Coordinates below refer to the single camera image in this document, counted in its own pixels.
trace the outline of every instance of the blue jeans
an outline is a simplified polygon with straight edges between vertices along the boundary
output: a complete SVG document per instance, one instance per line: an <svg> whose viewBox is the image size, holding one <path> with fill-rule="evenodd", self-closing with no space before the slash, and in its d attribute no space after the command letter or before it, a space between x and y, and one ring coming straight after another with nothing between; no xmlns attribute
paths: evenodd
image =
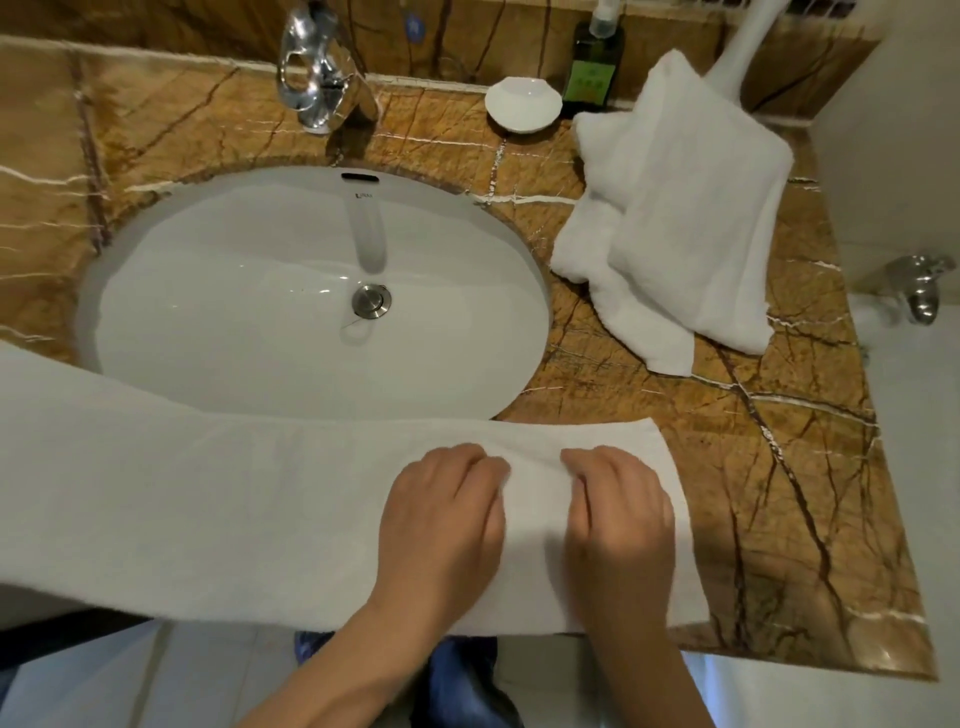
<svg viewBox="0 0 960 728"><path fill-rule="evenodd" d="M302 665L333 637L298 632ZM510 698L493 684L496 637L447 637L434 649L414 687L411 728L523 728Z"/></svg>

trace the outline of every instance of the bottle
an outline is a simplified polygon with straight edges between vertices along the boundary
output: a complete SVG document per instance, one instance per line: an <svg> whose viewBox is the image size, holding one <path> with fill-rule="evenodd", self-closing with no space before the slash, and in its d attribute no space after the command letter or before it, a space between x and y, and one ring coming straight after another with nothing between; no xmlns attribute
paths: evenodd
<svg viewBox="0 0 960 728"><path fill-rule="evenodd" d="M619 17L620 0L597 0L590 20L579 23L573 32L573 63L563 94L565 118L580 111L599 111L607 104L623 57Z"/></svg>

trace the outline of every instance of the forearm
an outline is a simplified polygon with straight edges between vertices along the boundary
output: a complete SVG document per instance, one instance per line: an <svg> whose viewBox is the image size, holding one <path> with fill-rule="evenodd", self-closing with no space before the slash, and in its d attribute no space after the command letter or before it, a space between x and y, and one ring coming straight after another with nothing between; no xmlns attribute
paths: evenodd
<svg viewBox="0 0 960 728"><path fill-rule="evenodd" d="M666 633L594 649L629 728L714 728L683 655Z"/></svg>
<svg viewBox="0 0 960 728"><path fill-rule="evenodd" d="M364 607L237 728L367 728L432 644Z"/></svg>

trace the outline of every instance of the hand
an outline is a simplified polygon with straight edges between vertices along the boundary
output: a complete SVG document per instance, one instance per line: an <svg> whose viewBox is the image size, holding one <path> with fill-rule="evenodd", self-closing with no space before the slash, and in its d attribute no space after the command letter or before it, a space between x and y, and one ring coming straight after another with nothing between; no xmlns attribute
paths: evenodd
<svg viewBox="0 0 960 728"><path fill-rule="evenodd" d="M396 613L427 652L496 574L506 529L500 487L509 472L503 458L464 444L430 450L394 481L369 604Z"/></svg>
<svg viewBox="0 0 960 728"><path fill-rule="evenodd" d="M567 587L594 648L665 637L674 521L657 474L617 448L565 449L561 460L574 475Z"/></svg>

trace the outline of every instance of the white sink basin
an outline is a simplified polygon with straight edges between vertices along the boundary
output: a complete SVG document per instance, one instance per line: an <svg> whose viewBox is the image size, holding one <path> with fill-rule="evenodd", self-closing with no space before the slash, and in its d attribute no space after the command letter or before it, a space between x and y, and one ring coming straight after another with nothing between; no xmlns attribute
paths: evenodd
<svg viewBox="0 0 960 728"><path fill-rule="evenodd" d="M385 313L353 302L364 285ZM77 316L89 369L206 411L323 419L488 419L549 328L526 246L468 198L318 167L177 190L117 233Z"/></svg>

